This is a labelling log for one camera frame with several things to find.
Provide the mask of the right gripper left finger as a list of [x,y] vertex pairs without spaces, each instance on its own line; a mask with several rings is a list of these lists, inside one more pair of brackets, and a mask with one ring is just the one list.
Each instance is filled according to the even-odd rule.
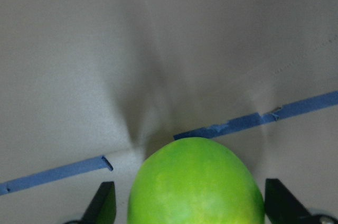
[[115,183],[103,182],[79,220],[65,223],[113,224],[116,220]]

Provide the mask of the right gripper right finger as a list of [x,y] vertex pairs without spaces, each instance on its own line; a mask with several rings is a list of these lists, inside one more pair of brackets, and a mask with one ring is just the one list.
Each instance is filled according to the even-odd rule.
[[279,179],[265,180],[265,213],[274,224],[337,223],[337,218],[310,213]]

